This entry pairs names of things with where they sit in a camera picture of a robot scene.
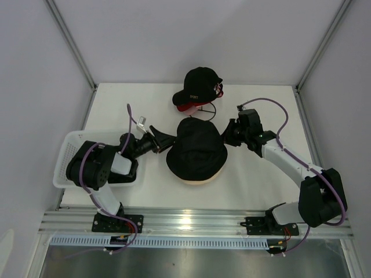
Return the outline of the red baseball cap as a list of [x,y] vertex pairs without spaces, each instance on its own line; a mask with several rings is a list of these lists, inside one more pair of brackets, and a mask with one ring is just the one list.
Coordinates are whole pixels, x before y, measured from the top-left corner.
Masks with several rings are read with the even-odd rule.
[[223,94],[223,84],[217,83],[212,89],[201,89],[199,92],[183,89],[173,95],[172,103],[179,112],[190,116],[202,110],[203,106],[213,104]]

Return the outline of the black sport baseball cap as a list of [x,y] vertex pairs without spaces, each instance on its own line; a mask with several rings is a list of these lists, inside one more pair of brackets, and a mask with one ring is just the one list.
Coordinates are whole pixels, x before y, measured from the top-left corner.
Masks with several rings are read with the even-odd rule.
[[183,90],[173,95],[172,103],[181,106],[189,103],[212,102],[220,95],[217,90],[222,82],[223,79],[211,68],[192,69],[184,78]]

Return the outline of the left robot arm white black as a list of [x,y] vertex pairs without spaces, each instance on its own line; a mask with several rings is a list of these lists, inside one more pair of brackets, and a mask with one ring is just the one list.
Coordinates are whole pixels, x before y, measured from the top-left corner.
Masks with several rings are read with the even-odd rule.
[[119,232],[125,225],[123,205],[114,196],[111,184],[128,184],[137,178],[138,158],[148,152],[161,153],[174,144],[175,136],[150,126],[141,138],[122,134],[118,145],[85,141],[70,160],[66,177],[90,196],[105,225]]

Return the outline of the black wire hat stand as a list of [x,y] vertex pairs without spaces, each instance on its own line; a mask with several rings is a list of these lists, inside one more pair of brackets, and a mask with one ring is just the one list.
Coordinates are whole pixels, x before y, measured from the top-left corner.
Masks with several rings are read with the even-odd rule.
[[208,103],[196,107],[196,110],[190,115],[191,118],[197,118],[205,121],[211,121],[217,113],[216,106],[213,103]]

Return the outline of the beige black reversible bucket hat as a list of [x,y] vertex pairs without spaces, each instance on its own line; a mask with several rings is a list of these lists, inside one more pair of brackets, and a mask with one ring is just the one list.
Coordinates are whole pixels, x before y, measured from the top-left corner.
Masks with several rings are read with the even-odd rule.
[[222,169],[228,157],[227,148],[184,150],[173,146],[166,155],[169,170],[185,181],[206,181]]

